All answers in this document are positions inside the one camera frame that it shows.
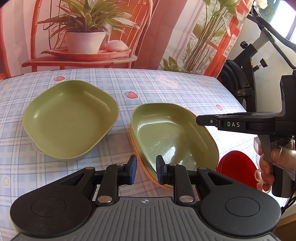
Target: blue plaid tablecloth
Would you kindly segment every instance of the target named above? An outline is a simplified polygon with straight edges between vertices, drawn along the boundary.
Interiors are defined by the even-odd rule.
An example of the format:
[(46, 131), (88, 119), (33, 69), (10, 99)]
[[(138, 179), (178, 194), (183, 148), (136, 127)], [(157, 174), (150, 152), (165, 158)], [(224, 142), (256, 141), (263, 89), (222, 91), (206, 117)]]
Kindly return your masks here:
[[(62, 81), (83, 80), (104, 90), (117, 101), (120, 110), (108, 135), (78, 161), (57, 161), (36, 152), (22, 123), (28, 104), (63, 78)], [(128, 98), (129, 92), (138, 97)], [(17, 197), (87, 166), (100, 170), (126, 163), (135, 154), (129, 137), (130, 116), (135, 107), (151, 102), (175, 103), (195, 115), (245, 111), (219, 81), (200, 75), (139, 69), (69, 69), (0, 81), (0, 241), (16, 235), (9, 210)], [(239, 150), (255, 162), (254, 135), (218, 131), (215, 127), (208, 130), (217, 143), (220, 158), (231, 150)], [(156, 186), (138, 165), (135, 184), (121, 186), (119, 195), (172, 196), (173, 191)]]

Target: printed backdrop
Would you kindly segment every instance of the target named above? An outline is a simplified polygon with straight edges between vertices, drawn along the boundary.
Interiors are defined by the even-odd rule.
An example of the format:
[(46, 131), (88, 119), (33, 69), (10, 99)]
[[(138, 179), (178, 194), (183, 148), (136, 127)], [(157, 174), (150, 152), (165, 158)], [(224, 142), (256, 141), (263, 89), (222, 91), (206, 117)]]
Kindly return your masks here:
[[(73, 1), (10, 0), (1, 9), (0, 79), (41, 70), (85, 67), (163, 69), (217, 77), (253, 2), (114, 0), (137, 27), (127, 26), (124, 21), (127, 25), (121, 28), (108, 28), (100, 47), (105, 55), (77, 58), (64, 56), (68, 45), (65, 32), (52, 36), (63, 25), (50, 25), (48, 21), (57, 16), (76, 17)], [(110, 2), (79, 1), (83, 6)], [(109, 40), (122, 40), (129, 50), (106, 53)]]

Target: square plate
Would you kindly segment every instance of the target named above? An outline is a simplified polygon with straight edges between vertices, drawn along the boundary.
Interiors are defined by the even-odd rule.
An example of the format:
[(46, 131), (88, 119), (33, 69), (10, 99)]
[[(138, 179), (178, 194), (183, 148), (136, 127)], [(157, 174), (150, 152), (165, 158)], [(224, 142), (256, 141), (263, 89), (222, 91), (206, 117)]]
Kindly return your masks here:
[(59, 83), (35, 98), (24, 113), (24, 129), (45, 154), (59, 160), (89, 152), (118, 118), (116, 101), (81, 81)]

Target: star print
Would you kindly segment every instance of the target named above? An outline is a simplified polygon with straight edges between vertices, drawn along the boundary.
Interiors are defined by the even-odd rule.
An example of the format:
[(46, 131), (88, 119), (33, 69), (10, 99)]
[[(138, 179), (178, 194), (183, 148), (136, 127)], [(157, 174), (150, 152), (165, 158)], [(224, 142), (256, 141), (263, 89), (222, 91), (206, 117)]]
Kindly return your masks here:
[(4, 187), (8, 187), (9, 186), (9, 178), (7, 176), (5, 176), (3, 179), (2, 179), (2, 182), (3, 182), (3, 186)]

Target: orange plate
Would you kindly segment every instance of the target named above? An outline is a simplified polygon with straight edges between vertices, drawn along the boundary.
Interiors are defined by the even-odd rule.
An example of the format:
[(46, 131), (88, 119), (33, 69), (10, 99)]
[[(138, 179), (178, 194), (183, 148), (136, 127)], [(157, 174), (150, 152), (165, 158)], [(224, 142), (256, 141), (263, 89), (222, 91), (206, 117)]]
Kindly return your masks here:
[[(188, 111), (189, 111), (189, 112), (190, 112), (195, 118), (197, 117), (193, 112), (191, 112), (190, 110), (188, 110)], [(207, 128), (206, 128), (205, 126), (204, 126), (204, 129), (205, 129), (205, 131), (208, 133), (208, 135), (211, 137), (211, 139), (212, 139), (212, 141), (213, 141), (213, 143), (214, 143), (214, 145), (215, 145), (215, 147), (216, 147), (216, 149), (217, 149), (218, 156), (219, 156), (219, 151), (218, 151), (218, 147), (217, 147), (217, 144), (216, 144), (215, 140), (213, 139), (212, 135), (209, 133), (209, 131), (207, 130)], [(158, 183), (158, 181), (155, 180), (154, 177), (149, 173), (149, 171), (147, 170), (147, 168), (146, 168), (146, 166), (145, 166), (143, 160), (141, 159), (140, 154), (139, 154), (139, 152), (138, 152), (138, 150), (137, 150), (137, 148), (136, 148), (136, 145), (135, 145), (135, 142), (134, 142), (134, 140), (133, 140), (133, 137), (131, 136), (131, 132), (130, 132), (130, 138), (131, 138), (131, 144), (132, 144), (132, 147), (133, 147), (133, 149), (134, 149), (135, 152), (136, 152), (136, 155), (137, 155), (137, 158), (138, 158), (138, 160), (139, 160), (139, 162), (140, 162), (140, 165), (142, 166), (143, 170), (145, 171), (146, 175), (150, 178), (150, 180), (151, 180), (155, 185), (157, 185), (157, 186), (159, 186), (159, 187), (166, 188), (166, 189), (172, 189), (173, 186), (171, 186), (171, 185), (160, 185), (160, 184)]]
[(101, 61), (115, 58), (126, 58), (129, 57), (129, 53), (131, 50), (127, 50), (124, 52), (107, 52), (106, 50), (99, 50), (96, 54), (75, 54), (68, 53), (67, 47), (59, 47), (56, 49), (49, 49), (42, 51), (41, 53), (49, 53), (56, 57), (71, 59), (76, 61)]

